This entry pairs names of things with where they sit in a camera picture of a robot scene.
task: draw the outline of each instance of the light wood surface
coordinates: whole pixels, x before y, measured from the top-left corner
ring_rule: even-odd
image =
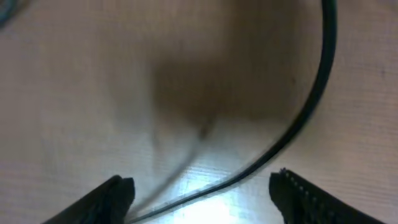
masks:
[[[137,209],[189,155],[146,209],[235,173],[291,122],[319,61],[318,1],[28,3],[0,30],[0,223],[40,223],[114,174],[134,177]],[[267,186],[283,167],[398,223],[398,4],[338,10],[331,80],[299,138],[245,184],[150,223],[282,223]]]

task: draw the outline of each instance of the wire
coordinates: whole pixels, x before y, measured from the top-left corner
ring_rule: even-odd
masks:
[[[293,123],[287,129],[287,131],[282,135],[282,137],[260,158],[258,158],[249,167],[244,169],[242,172],[236,174],[235,176],[223,181],[214,186],[208,187],[205,190],[195,192],[189,196],[183,196],[182,198],[168,203],[163,207],[155,209],[152,212],[147,213],[141,217],[134,218],[128,221],[128,224],[141,222],[148,218],[153,218],[162,213],[171,211],[173,208],[181,206],[187,202],[191,202],[195,199],[204,197],[206,195],[218,192],[227,187],[230,187],[243,179],[249,177],[264,164],[270,161],[276,154],[278,154],[286,145],[288,145],[300,132],[300,130],[305,126],[305,124],[310,119],[311,115],[315,111],[323,92],[325,91],[326,84],[330,76],[331,68],[333,65],[333,59],[335,57],[336,50],[336,36],[337,36],[337,11],[336,11],[336,1],[335,0],[322,0],[322,17],[323,17],[323,43],[321,60],[318,68],[317,77],[312,86],[311,92],[298,116],[294,119]]]
[[[10,19],[16,6],[17,0],[0,0],[0,26]]]

